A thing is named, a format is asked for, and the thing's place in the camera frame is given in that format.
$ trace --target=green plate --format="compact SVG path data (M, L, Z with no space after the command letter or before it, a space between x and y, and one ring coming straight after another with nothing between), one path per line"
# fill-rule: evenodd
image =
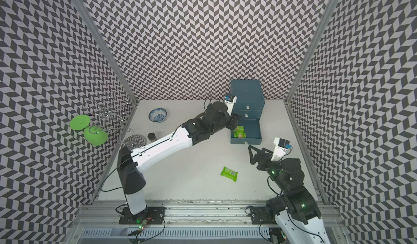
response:
M84 137L86 138L87 141L89 141L92 145L101 145L103 143L105 143L108 139L108 134L105 130L102 130L101 128L97 128L97 130L95 130L97 127L96 126L87 126L84 129Z
M71 119L70 127L73 130L82 130L90 124L90 116L79 115Z

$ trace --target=chevron patterned wall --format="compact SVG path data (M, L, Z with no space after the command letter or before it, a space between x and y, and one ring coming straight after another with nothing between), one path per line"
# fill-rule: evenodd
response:
M417 243L417 0L340 0L291 107L355 243Z
M83 0L138 99L285 98L329 0Z
M0 27L0 243L56 243L117 142L93 147L70 119L126 95L69 0L0 0Z

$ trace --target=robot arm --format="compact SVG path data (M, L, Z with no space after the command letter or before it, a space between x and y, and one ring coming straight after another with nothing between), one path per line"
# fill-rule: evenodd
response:
M258 163L256 168L266 171L282 190L281 195L266 201L268 219L275 220L291 243L330 244L319 207L303 186L304 173L300 159L282 159L286 154L280 148L290 148L289 141L275 138L274 144L274 152L248 147L251 164ZM275 161L277 154L280 161Z
M146 209L143 187L146 184L143 172L149 167L181 149L207 140L214 133L237 127L239 116L232 115L237 97L226 94L224 103L214 102L207 106L204 113L180 125L169 135L140 148L128 151L122 148L117 160L117 172L129 209L137 215Z

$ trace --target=small jar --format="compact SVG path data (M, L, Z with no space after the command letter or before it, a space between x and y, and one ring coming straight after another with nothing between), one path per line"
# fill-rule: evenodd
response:
M149 133L148 134L148 139L149 139L149 141L151 141L151 143L155 142L157 140L154 133Z

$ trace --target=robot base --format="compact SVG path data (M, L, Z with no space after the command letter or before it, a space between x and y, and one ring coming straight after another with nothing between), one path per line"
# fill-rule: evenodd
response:
M165 217L165 207L147 207L144 211L133 215L129 207L123 208L119 224L121 225L138 225L144 219L152 218L147 224L162 225L162 219Z
M265 212L265 206L262 207L250 207L250 215L253 225L259 225L261 223L265 224L276 224L275 218L268 218Z

